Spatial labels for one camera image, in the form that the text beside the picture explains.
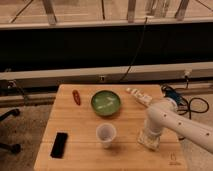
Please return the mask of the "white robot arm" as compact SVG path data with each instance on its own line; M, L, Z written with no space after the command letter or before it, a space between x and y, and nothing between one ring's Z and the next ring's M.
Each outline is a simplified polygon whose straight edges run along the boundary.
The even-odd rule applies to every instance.
M168 128L213 154L213 127L186 119L176 113L173 100L164 99L147 108L141 143L151 150L159 147L160 136Z

